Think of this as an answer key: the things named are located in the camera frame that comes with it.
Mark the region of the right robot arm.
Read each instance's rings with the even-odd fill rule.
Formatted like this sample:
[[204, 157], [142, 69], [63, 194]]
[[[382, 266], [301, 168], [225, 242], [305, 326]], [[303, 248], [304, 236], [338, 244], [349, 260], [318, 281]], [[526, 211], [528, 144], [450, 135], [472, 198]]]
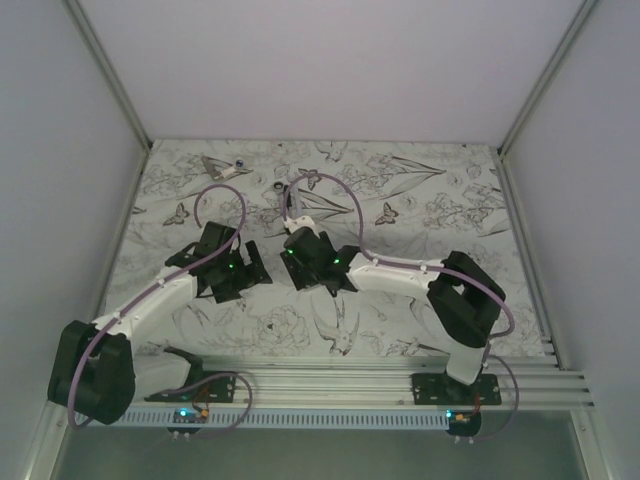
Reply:
[[479, 391], [485, 351], [505, 305], [504, 290], [467, 254], [409, 262], [373, 257], [358, 246], [336, 250], [316, 227], [287, 220], [281, 258], [298, 290], [325, 287], [341, 292], [384, 292], [428, 303], [435, 317], [427, 328], [437, 350], [449, 355], [443, 391], [452, 403], [468, 403]]

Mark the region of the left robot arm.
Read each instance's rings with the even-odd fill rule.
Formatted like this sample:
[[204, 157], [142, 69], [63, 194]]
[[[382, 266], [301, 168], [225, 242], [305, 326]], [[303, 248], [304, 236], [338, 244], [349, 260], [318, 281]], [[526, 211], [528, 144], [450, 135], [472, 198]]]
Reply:
[[169, 315], [197, 298], [237, 300], [242, 291], [270, 283], [255, 241], [208, 222], [199, 240], [171, 255], [159, 274], [132, 299], [89, 323], [70, 322], [60, 335], [47, 388], [49, 401], [70, 414], [110, 425], [140, 400], [197, 399], [219, 374], [177, 347], [151, 356], [136, 351]]

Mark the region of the black fuse box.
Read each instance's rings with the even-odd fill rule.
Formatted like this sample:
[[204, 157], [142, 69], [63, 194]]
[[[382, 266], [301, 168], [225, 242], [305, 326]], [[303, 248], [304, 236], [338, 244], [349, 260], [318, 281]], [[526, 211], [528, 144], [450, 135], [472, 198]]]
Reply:
[[280, 254], [289, 277], [297, 291], [309, 289], [318, 285], [313, 273], [301, 266], [297, 260], [287, 252]]

